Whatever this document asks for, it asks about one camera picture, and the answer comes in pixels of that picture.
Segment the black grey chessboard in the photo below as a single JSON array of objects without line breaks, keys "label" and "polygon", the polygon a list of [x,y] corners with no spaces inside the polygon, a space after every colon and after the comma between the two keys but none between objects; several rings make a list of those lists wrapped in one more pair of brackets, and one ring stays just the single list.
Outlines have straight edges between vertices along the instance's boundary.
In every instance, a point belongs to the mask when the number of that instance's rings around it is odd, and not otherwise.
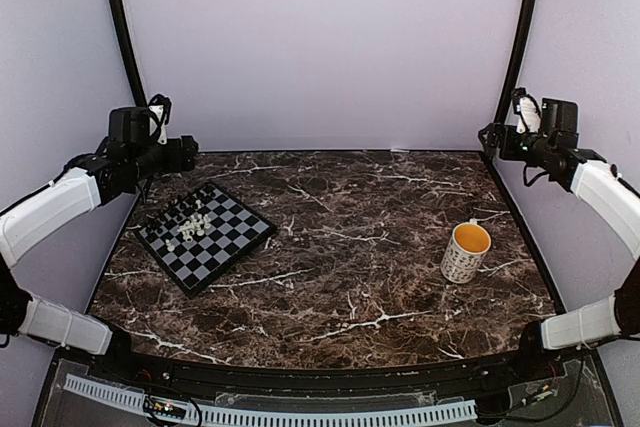
[{"label": "black grey chessboard", "polygon": [[[183,242],[178,227],[194,214],[208,214],[211,228],[203,237]],[[193,298],[276,232],[274,223],[208,182],[150,217],[135,236],[178,288]],[[167,250],[167,240],[175,245],[173,252]]]}]

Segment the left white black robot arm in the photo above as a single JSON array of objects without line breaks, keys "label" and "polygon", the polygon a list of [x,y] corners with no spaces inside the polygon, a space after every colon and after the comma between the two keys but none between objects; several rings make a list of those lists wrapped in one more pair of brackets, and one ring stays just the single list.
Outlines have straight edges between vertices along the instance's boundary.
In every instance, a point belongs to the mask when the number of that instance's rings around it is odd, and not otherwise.
[{"label": "left white black robot arm", "polygon": [[108,133],[94,152],[72,158],[57,177],[2,211],[2,335],[26,335],[102,356],[103,368],[120,383],[140,376],[140,359],[113,344],[118,336],[113,327],[28,292],[11,270],[32,248],[74,219],[122,194],[136,193],[154,175],[192,170],[198,143],[188,135],[167,136],[170,112],[171,104],[164,97],[148,106],[112,110]]}]

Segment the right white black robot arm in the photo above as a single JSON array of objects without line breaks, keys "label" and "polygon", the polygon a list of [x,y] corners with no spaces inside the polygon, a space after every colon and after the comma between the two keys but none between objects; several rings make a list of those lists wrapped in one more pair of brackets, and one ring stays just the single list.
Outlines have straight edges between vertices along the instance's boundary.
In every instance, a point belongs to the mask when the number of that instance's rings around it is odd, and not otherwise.
[{"label": "right white black robot arm", "polygon": [[537,102],[524,88],[512,93],[518,123],[493,122],[478,132],[484,152],[525,169],[538,168],[524,184],[547,177],[590,206],[630,251],[634,265],[623,284],[609,297],[577,310],[533,322],[525,328],[520,351],[510,371],[521,381],[534,379],[549,363],[549,352],[592,347],[610,339],[634,339],[639,334],[639,192],[592,149],[578,146],[578,106],[544,98]]}]

